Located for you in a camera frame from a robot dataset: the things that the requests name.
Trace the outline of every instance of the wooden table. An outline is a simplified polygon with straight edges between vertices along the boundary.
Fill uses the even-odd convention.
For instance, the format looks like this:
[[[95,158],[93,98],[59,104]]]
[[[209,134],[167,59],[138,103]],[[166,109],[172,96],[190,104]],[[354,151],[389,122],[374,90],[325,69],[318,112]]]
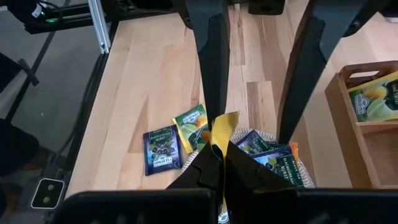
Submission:
[[[254,16],[245,8],[231,8],[231,63],[226,111],[240,110],[238,127],[275,134],[276,105],[279,105],[295,30],[306,5],[306,0],[287,1],[281,16]],[[328,64],[319,85],[327,86],[332,75],[350,62],[345,55],[364,57],[363,54],[370,51],[360,47],[359,43],[366,39],[363,34],[349,38],[357,38],[355,47],[364,53],[344,52],[339,44],[336,49],[339,55],[333,54],[331,59],[340,60],[339,67],[331,69]],[[317,93],[323,92],[322,86],[316,89]],[[184,26],[178,14],[120,22],[67,197],[84,190],[166,188],[181,171],[171,170],[146,177],[142,135],[171,125],[174,116],[202,102],[193,32]],[[314,110],[310,102],[304,116],[314,113]],[[326,124],[323,119],[328,121],[327,116],[330,116],[313,115],[322,119],[320,123],[323,124]],[[335,135],[333,124],[327,123],[325,128],[327,134]],[[317,181],[314,164],[322,161],[315,161],[312,157],[319,157],[322,149],[311,149],[311,142],[319,142],[308,140],[308,129],[314,130],[314,127],[306,127],[302,118],[292,140],[298,141],[299,156]],[[349,186],[341,150],[338,150],[338,144],[334,146],[337,148],[333,151],[335,156],[329,163],[334,162],[336,175],[340,175],[343,181],[339,182],[333,175],[332,179],[337,186]],[[327,173],[324,169],[333,168],[320,166],[322,174]]]

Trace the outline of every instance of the gray floor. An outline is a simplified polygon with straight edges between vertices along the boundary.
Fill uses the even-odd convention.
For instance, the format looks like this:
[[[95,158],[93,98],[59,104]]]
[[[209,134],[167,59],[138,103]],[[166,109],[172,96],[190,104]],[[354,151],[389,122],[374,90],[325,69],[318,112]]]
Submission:
[[[48,34],[30,35],[8,12],[0,12],[0,52],[13,60],[25,59],[33,65]],[[41,145],[56,152],[69,135],[80,100],[94,63],[100,54],[94,27],[56,32],[36,73],[40,83],[30,86],[12,121],[14,126],[33,134]],[[25,75],[20,73],[0,93],[0,118],[7,114]],[[28,186],[37,172],[17,172],[0,179]],[[22,212],[0,223],[40,223],[41,218]]]

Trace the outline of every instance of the tea bag packet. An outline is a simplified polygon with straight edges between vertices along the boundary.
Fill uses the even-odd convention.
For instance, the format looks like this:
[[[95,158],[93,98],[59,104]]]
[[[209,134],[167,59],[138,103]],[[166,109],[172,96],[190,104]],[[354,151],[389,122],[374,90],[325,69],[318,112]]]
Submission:
[[[262,152],[251,156],[275,174],[287,180],[290,184],[303,187],[299,168],[292,154],[290,146]]]
[[[200,104],[184,114],[173,118],[178,135],[187,153],[201,150],[210,140],[205,106]]]
[[[267,152],[276,149],[275,145],[268,145],[268,142],[255,131],[252,130],[249,134],[243,137],[236,145],[249,155],[255,155],[260,152]]]
[[[144,134],[145,175],[182,168],[176,125]]]

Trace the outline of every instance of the wooden tray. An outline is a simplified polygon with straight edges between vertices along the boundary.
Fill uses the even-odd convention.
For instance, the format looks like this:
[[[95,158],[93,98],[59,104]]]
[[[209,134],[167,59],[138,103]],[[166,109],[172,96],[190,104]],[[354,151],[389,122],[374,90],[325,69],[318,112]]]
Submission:
[[[398,61],[348,65],[335,75],[325,90],[354,188],[398,188],[398,121],[357,122],[347,92],[348,88],[397,70]],[[364,72],[376,74],[353,77]]]

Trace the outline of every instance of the wooden box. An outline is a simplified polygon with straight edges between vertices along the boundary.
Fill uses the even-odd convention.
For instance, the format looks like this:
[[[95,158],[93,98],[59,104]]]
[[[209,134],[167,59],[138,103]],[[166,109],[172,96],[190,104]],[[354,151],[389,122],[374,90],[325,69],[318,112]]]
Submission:
[[[325,90],[354,188],[398,188],[398,121],[357,122],[348,88],[398,70],[398,61],[345,66]],[[373,72],[358,77],[356,73]]]

